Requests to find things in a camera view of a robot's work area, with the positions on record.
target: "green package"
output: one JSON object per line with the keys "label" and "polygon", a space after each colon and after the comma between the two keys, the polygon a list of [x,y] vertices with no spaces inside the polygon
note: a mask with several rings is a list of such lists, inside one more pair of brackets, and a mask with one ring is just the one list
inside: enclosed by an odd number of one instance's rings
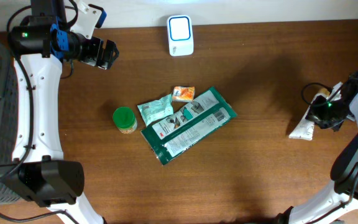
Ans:
{"label": "green package", "polygon": [[211,87],[173,115],[142,130],[142,134],[165,165],[236,116]]}

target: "small orange packet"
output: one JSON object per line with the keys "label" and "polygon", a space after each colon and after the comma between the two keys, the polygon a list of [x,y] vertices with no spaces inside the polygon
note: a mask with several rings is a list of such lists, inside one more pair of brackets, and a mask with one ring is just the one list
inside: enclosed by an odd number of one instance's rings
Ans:
{"label": "small orange packet", "polygon": [[172,92],[172,101],[191,102],[196,92],[195,87],[176,86]]}

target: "snack bag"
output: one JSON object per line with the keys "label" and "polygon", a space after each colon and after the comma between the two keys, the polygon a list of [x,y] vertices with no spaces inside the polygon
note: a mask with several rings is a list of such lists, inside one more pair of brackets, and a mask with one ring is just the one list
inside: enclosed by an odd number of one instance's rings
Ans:
{"label": "snack bag", "polygon": [[172,92],[172,101],[191,102],[195,94],[195,87],[176,86]]}
{"label": "snack bag", "polygon": [[137,107],[146,126],[151,124],[153,121],[172,115],[173,108],[171,102],[172,97],[171,94],[169,94],[159,100],[138,105]]}
{"label": "snack bag", "polygon": [[211,87],[141,133],[165,165],[236,116],[231,106]]}

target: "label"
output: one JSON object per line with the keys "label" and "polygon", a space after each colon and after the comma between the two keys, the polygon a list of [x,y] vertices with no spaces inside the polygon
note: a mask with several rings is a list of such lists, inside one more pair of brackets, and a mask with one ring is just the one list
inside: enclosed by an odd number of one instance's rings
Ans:
{"label": "label", "polygon": [[132,125],[132,127],[128,128],[128,129],[121,129],[118,128],[118,130],[122,133],[122,134],[130,134],[133,133],[137,128],[137,120],[135,119],[135,123],[134,125]]}
{"label": "label", "polygon": [[181,89],[179,88],[174,88],[173,92],[172,92],[172,97],[174,96],[180,96],[181,95]]}
{"label": "label", "polygon": [[178,112],[164,118],[152,127],[159,138],[163,139],[218,103],[219,101],[213,93],[208,90],[192,102],[187,103]]}
{"label": "label", "polygon": [[164,147],[167,148],[172,157],[175,157],[220,125],[223,125],[229,118],[229,113],[224,108],[220,108],[215,113],[207,116],[193,127],[165,143]]}

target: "wall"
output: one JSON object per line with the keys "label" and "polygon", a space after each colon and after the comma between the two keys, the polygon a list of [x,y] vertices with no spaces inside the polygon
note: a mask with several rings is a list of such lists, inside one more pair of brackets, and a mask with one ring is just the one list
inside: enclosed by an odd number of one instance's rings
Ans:
{"label": "wall", "polygon": [[[358,19],[358,0],[87,0],[103,7],[103,27],[164,26],[168,16],[187,14],[194,25],[241,22]],[[0,31],[30,0],[0,0]],[[18,21],[30,11],[18,17]]]}

